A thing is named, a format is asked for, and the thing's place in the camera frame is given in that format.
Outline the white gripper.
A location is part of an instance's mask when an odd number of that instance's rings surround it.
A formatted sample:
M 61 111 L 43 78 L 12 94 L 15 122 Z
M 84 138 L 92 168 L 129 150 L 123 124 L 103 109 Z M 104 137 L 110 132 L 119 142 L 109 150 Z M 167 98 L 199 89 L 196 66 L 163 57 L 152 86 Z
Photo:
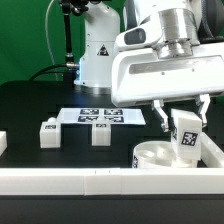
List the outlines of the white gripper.
M 111 101 L 117 107 L 150 104 L 169 131 L 164 102 L 196 98 L 202 127 L 210 96 L 224 94 L 224 43 L 203 44 L 193 48 L 193 55 L 159 59 L 151 48 L 119 53 L 112 66 Z

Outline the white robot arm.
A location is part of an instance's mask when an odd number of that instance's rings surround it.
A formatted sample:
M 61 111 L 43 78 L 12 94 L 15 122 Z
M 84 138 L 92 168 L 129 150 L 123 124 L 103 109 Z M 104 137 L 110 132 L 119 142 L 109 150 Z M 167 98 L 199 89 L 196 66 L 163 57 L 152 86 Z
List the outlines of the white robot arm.
M 126 31 L 114 46 L 113 104 L 150 104 L 167 131 L 163 105 L 194 99 L 206 124 L 210 99 L 224 95 L 224 41 L 208 25 L 211 8 L 224 25 L 221 0 L 128 0 Z

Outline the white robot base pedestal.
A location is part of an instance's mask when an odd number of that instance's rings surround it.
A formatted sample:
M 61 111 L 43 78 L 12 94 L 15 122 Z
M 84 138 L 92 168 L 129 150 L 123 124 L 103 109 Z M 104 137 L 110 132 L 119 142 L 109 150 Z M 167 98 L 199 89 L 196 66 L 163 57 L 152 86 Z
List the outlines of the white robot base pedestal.
M 114 43 L 120 34 L 120 16 L 103 2 L 89 3 L 84 14 L 85 52 L 74 83 L 87 88 L 110 88 Z

